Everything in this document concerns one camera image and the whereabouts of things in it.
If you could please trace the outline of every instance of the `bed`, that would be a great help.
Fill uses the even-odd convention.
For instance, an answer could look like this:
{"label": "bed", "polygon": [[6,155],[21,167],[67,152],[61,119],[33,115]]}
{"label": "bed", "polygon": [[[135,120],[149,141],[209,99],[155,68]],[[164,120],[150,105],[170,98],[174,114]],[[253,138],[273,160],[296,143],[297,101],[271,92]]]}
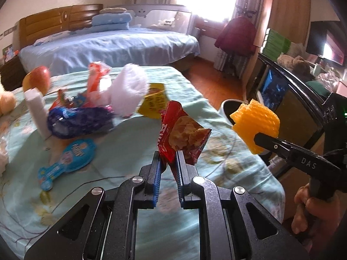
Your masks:
{"label": "bed", "polygon": [[[165,84],[169,99],[180,101],[191,117],[212,129],[196,164],[199,174],[218,186],[245,187],[282,221],[283,188],[259,156],[249,152],[208,100],[179,71],[172,67],[144,69],[149,81]],[[111,77],[120,70],[113,68]],[[88,71],[52,77],[52,88],[45,96],[46,107],[53,103],[61,87],[66,87],[69,95],[83,91],[87,78]],[[57,160],[64,146],[53,141],[53,137],[46,143],[43,141],[25,107],[21,88],[14,92],[18,106],[10,115],[0,117],[0,132],[8,141],[10,160],[0,182],[0,235],[21,259],[49,226],[92,187],[106,190],[117,187],[150,163],[157,149],[161,122],[138,113],[126,120],[115,119],[117,127],[112,132],[93,137],[97,150],[92,163],[60,177],[52,191],[43,194],[37,181],[38,169]],[[157,207],[139,211],[136,259],[152,260],[156,255],[162,260],[198,260],[198,212],[180,208],[177,185],[169,168],[161,180]]]}
{"label": "bed", "polygon": [[[186,7],[151,4],[117,7],[125,7],[132,14],[130,30],[91,32],[88,27],[101,8],[99,4],[52,9],[21,19],[20,61],[25,71],[44,65],[56,76],[85,70],[90,62],[98,60],[112,67],[127,63],[175,66],[175,62],[182,63],[185,57],[199,54],[198,41],[190,35],[194,16]],[[173,26],[158,26],[159,21],[170,18],[174,19]],[[35,45],[37,39],[65,30],[75,34]]]}

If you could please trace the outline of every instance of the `yellow snack package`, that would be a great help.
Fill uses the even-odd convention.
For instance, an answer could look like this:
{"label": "yellow snack package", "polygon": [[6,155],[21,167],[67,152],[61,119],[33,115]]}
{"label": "yellow snack package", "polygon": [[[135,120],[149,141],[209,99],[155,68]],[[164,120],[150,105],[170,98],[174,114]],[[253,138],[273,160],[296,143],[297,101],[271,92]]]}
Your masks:
{"label": "yellow snack package", "polygon": [[253,154],[264,151],[254,143],[254,136],[258,133],[277,138],[280,129],[280,120],[277,115],[266,106],[255,100],[251,100],[249,105],[241,105],[237,111],[230,115],[235,121],[232,129],[246,143]]}
{"label": "yellow snack package", "polygon": [[161,119],[161,114],[165,112],[167,104],[168,98],[165,94],[164,84],[150,83],[150,88],[138,113],[149,118]]}

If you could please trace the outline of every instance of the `apple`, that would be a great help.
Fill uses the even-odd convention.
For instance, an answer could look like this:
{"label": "apple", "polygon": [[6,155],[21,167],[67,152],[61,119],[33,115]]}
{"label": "apple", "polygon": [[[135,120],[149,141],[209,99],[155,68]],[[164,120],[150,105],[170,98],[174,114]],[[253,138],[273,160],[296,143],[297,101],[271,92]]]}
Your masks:
{"label": "apple", "polygon": [[37,67],[29,72],[22,82],[23,91],[37,88],[42,95],[47,94],[51,86],[51,74],[47,67]]}

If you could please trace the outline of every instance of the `maroon coat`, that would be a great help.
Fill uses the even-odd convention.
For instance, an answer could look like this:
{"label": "maroon coat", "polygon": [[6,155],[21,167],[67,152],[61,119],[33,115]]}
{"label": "maroon coat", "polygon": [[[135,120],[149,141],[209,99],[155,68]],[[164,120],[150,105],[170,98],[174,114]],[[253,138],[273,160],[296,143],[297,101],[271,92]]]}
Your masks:
{"label": "maroon coat", "polygon": [[230,20],[214,45],[228,54],[234,52],[237,55],[248,57],[255,53],[253,45],[255,35],[254,24],[248,18],[239,16]]}

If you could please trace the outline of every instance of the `wooden wardrobe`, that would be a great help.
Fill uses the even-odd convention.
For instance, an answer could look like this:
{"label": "wooden wardrobe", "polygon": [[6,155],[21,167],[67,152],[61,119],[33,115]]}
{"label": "wooden wardrobe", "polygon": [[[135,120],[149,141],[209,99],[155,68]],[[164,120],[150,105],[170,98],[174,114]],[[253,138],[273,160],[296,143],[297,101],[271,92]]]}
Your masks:
{"label": "wooden wardrobe", "polygon": [[[272,28],[294,43],[305,44],[310,14],[311,0],[264,0],[254,44],[262,46],[268,28]],[[259,51],[260,48],[257,48],[242,75],[242,88],[246,93],[261,66],[260,61],[257,61]]]}

